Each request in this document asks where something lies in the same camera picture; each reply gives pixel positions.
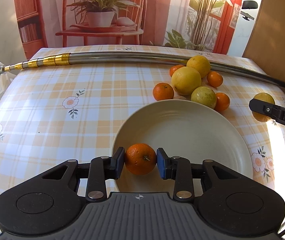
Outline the large yellow grapefruit back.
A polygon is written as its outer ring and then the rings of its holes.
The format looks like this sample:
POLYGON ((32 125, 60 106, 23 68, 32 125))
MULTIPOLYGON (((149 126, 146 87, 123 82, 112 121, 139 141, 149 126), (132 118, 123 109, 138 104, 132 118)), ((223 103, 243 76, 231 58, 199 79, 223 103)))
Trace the large yellow grapefruit back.
POLYGON ((202 78, 207 76, 207 74, 211 70, 211 65, 210 65, 209 60, 202 55, 196 55, 190 58, 187 61, 187 67, 191 67, 197 70, 200 73, 202 78))

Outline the orange tangerine with stem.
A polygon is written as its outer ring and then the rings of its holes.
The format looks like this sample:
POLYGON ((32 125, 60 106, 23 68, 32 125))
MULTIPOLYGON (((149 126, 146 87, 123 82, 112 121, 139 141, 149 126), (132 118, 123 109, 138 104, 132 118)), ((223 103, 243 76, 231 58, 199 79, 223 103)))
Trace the orange tangerine with stem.
POLYGON ((137 176, 147 175, 156 166, 157 156, 148 144, 131 145, 125 153, 125 165, 128 171, 137 176))

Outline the orange tangerine behind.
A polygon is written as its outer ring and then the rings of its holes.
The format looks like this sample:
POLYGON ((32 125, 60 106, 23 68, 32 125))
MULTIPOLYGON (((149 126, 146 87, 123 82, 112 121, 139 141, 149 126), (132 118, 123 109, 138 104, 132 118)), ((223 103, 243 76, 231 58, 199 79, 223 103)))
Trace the orange tangerine behind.
POLYGON ((169 70, 169 74, 170 74, 170 77, 173 76, 173 74, 175 73, 175 71, 177 71, 178 69, 184 67, 184 65, 182 64, 178 64, 178 65, 175 65, 175 66, 172 66, 169 70))

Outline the large yellow grapefruit front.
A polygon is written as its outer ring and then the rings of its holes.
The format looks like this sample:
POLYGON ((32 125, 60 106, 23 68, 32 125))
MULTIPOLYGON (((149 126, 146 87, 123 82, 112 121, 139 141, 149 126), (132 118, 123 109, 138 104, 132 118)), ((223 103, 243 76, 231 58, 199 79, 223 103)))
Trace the large yellow grapefruit front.
POLYGON ((171 85, 179 95, 191 95, 200 87, 202 77, 200 73, 192 67, 181 67, 176 70, 171 77, 171 85))

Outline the cream round plate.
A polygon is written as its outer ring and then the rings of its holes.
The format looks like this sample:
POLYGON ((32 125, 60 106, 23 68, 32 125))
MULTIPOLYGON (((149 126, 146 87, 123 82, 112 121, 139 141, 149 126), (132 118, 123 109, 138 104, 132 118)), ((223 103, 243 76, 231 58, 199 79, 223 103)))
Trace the cream round plate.
POLYGON ((220 113, 187 100, 154 102, 134 112, 117 132, 113 149, 144 143, 192 164, 211 159, 253 178, 246 143, 220 113))

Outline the wooden board panel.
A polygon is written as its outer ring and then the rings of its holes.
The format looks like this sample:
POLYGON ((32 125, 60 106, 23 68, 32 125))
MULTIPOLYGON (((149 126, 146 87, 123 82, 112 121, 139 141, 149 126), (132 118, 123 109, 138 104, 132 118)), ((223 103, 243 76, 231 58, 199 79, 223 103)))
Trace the wooden board panel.
POLYGON ((262 0, 243 56, 285 81, 285 0, 262 0))

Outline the printed room backdrop cloth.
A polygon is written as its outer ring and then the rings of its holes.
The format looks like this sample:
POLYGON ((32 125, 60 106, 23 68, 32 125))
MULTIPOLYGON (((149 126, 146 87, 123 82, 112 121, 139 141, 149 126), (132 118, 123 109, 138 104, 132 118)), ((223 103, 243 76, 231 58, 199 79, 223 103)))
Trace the printed room backdrop cloth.
POLYGON ((41 48, 166 46, 226 54, 243 0, 14 0, 25 56, 41 48))

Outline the yellow-green lemon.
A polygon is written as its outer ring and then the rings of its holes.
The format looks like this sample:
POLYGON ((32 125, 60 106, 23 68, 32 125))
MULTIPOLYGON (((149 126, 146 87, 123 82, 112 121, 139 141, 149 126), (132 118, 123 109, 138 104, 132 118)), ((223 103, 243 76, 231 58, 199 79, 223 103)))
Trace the yellow-green lemon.
POLYGON ((191 101, 205 105, 211 109, 216 107, 217 97, 215 92, 206 86, 196 88, 191 94, 191 101))

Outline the telescopic steel gold pole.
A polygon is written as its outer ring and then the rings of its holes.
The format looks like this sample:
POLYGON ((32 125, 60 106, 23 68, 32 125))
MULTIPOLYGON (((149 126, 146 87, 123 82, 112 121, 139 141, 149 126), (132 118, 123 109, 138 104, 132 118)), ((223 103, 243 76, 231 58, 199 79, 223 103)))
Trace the telescopic steel gold pole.
MULTIPOLYGON (((187 56, 181 55, 135 51, 91 51, 83 53, 62 53, 7 66, 0 62, 0 75, 4 74, 5 72, 28 68, 60 67, 71 66, 73 64, 91 63, 142 63, 173 66, 180 63, 185 64, 187 63, 188 59, 189 58, 187 56)), ((210 64, 211 69, 214 71, 235 74, 237 76, 247 77, 285 88, 285 81, 281 81, 266 74, 216 61, 210 61, 210 64)))

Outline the large yellow grapefruit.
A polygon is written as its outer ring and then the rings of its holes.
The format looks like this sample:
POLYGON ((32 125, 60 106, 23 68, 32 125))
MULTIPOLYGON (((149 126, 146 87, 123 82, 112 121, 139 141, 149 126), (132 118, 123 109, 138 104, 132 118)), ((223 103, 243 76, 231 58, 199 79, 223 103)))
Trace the large yellow grapefruit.
POLYGON ((171 77, 171 85, 179 95, 191 95, 200 87, 202 77, 200 73, 192 67, 181 67, 176 70, 171 77))
POLYGON ((211 65, 210 65, 209 60, 202 55, 196 55, 190 58, 187 61, 187 67, 191 67, 197 70, 200 73, 202 78, 207 76, 207 74, 211 70, 211 65))

